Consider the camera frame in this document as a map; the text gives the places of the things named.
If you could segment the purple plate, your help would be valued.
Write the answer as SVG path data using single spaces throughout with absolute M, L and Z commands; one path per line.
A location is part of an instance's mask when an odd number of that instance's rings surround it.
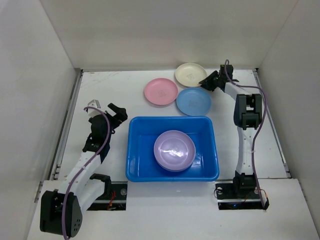
M 155 140 L 153 153 L 157 163 L 170 172 L 189 168 L 196 157 L 196 146 L 184 132 L 169 130 Z

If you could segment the cream plate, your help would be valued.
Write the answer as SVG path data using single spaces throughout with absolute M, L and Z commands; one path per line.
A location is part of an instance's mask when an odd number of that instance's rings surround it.
M 199 87 L 199 82 L 204 80 L 208 74 L 199 64 L 184 63 L 175 70 L 174 76 L 185 87 Z

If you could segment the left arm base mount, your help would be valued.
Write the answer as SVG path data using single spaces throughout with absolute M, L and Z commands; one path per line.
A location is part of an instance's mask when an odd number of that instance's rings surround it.
M 127 181 L 112 182 L 110 194 L 98 197 L 88 208 L 88 211 L 125 211 L 127 190 Z

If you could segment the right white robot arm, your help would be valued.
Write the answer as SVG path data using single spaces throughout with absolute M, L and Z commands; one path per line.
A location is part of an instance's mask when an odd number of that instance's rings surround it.
M 249 92 L 255 86 L 239 85 L 233 77 L 234 68 L 228 62 L 199 82 L 206 90 L 222 90 L 234 101 L 233 122 L 239 137 L 238 162 L 230 190 L 236 198 L 243 198 L 257 189 L 255 145 L 265 119 L 263 96 Z

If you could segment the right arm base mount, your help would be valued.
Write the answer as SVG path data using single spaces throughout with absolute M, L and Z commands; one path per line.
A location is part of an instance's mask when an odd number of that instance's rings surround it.
M 270 206 L 266 192 L 256 187 L 236 190 L 231 181 L 218 181 L 213 191 L 219 210 L 267 210 Z

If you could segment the pink plate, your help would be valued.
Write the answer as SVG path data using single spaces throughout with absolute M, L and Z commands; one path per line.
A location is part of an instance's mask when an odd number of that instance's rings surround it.
M 150 103 L 165 106 L 176 100 L 179 90 L 172 80 L 156 78 L 147 83 L 143 93 Z

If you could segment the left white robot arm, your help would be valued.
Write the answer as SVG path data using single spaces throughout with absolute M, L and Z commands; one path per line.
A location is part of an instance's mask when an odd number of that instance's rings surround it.
M 80 157 L 61 183 L 59 188 L 47 190 L 40 200 L 39 229 L 41 232 L 75 237 L 82 225 L 83 214 L 96 199 L 109 198 L 113 201 L 117 192 L 113 189 L 110 176 L 96 173 L 110 151 L 112 135 L 128 119 L 125 108 L 113 103 L 108 108 L 111 115 L 103 111 L 97 100 L 92 100 L 84 110 L 89 115 L 90 134 Z

